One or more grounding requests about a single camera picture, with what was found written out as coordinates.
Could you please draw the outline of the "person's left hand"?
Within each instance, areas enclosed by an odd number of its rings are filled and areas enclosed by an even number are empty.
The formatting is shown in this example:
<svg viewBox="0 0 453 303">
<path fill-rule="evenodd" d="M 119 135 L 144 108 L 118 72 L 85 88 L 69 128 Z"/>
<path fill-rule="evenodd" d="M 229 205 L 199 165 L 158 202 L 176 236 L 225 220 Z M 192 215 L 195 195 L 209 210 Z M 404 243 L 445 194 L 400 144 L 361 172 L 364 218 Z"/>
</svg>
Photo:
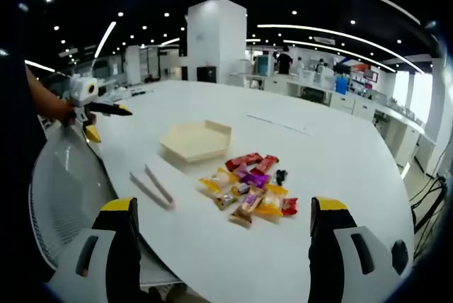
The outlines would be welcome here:
<svg viewBox="0 0 453 303">
<path fill-rule="evenodd" d="M 74 104 L 71 101 L 64 101 L 61 104 L 57 119 L 64 125 L 74 125 L 76 114 L 74 112 Z"/>
</svg>

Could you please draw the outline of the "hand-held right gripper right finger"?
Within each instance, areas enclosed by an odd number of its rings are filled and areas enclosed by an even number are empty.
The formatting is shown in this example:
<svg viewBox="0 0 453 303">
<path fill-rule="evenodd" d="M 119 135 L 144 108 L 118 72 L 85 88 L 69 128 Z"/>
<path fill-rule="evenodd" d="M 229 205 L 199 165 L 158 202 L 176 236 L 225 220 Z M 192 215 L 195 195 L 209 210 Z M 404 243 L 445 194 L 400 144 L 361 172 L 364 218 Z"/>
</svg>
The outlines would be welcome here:
<svg viewBox="0 0 453 303">
<path fill-rule="evenodd" d="M 346 205 L 311 199 L 309 302 L 384 302 L 409 263 L 403 240 L 385 246 Z"/>
</svg>

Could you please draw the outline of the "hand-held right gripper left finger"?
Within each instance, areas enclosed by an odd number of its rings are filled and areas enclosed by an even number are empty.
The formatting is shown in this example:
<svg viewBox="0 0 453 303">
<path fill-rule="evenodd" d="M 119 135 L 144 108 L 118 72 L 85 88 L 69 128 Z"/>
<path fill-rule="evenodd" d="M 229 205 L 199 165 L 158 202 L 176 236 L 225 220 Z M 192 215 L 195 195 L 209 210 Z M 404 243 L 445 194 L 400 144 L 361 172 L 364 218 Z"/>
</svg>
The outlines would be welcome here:
<svg viewBox="0 0 453 303">
<path fill-rule="evenodd" d="M 59 302 L 140 302 L 137 199 L 111 200 L 63 250 L 47 284 Z"/>
</svg>

